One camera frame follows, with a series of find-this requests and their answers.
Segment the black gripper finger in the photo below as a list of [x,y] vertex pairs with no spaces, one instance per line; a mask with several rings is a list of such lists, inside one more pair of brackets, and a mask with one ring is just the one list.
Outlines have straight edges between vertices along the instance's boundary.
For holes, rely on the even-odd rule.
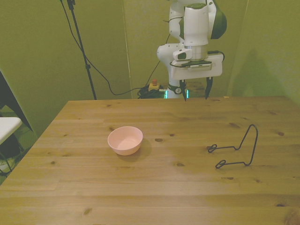
[[209,97],[211,88],[212,88],[212,77],[207,77],[206,78],[205,99],[207,99]]
[[180,80],[180,89],[181,93],[183,95],[184,100],[187,100],[187,94],[186,94],[186,80]]

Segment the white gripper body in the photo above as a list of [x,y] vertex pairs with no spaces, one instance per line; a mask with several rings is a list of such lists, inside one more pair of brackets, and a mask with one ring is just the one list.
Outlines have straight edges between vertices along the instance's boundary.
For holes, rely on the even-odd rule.
[[171,77],[173,80],[186,80],[220,76],[223,72],[222,62],[222,54],[209,55],[200,62],[173,60],[170,63]]

